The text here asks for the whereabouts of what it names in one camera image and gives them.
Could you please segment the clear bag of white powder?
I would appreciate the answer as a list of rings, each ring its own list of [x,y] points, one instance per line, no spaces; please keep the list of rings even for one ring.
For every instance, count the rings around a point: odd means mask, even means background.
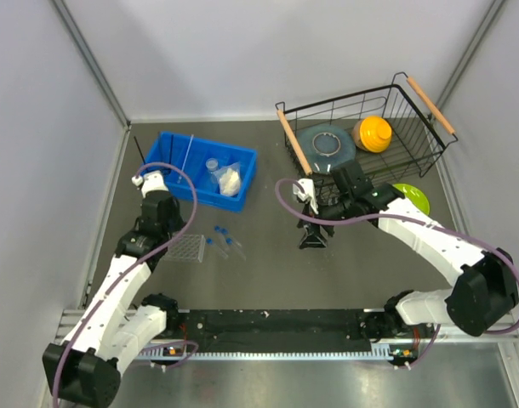
[[[214,171],[214,176],[218,182],[221,195],[232,197],[239,193],[242,187],[241,163],[239,161]]]

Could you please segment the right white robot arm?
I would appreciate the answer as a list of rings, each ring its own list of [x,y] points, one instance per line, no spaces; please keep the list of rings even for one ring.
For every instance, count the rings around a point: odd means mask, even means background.
[[[519,304],[519,285],[507,253],[445,229],[395,186],[373,185],[355,161],[336,167],[333,179],[339,194],[324,204],[317,203],[312,179],[302,178],[293,186],[304,205],[300,247],[325,247],[336,225],[363,218],[408,246],[449,285],[447,290],[407,290],[392,297],[384,316],[390,334],[401,337],[430,323],[451,324],[479,337]]]

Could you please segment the glass bulb tube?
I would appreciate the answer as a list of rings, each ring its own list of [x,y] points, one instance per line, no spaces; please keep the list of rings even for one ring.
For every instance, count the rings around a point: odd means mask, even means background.
[[[187,147],[186,147],[185,157],[184,157],[184,161],[183,161],[183,163],[182,163],[182,167],[181,167],[181,172],[182,172],[182,173],[185,171],[185,166],[186,166],[186,164],[187,164],[188,157],[189,157],[189,155],[190,155],[191,145],[192,145],[192,143],[193,143],[194,138],[195,138],[195,134],[192,134],[192,135],[190,136],[189,143],[188,143],[188,145],[187,145]],[[182,179],[183,179],[182,174],[180,174],[177,183],[180,184]]]

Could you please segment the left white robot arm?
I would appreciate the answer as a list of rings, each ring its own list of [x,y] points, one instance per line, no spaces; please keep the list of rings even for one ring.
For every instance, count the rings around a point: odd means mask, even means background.
[[[156,335],[171,337],[179,330],[180,317],[164,296],[154,296],[134,316],[126,316],[168,243],[186,227],[177,199],[165,187],[144,191],[140,209],[134,227],[117,243],[106,277],[80,321],[43,352],[54,406],[62,400],[109,406],[142,349]]]

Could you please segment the black wire ring stand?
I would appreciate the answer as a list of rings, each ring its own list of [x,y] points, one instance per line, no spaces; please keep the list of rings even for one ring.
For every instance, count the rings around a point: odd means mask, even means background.
[[[142,160],[142,163],[145,164],[145,155],[143,154],[143,151],[140,146],[140,142],[136,135],[133,136],[133,141],[135,143],[136,149],[140,155],[140,159]],[[159,133],[157,135],[157,143],[159,144],[160,149],[160,162],[166,162],[167,164],[171,164],[173,161],[173,149],[174,149],[174,136],[173,134],[170,135],[170,143],[168,150],[163,148],[163,136]]]

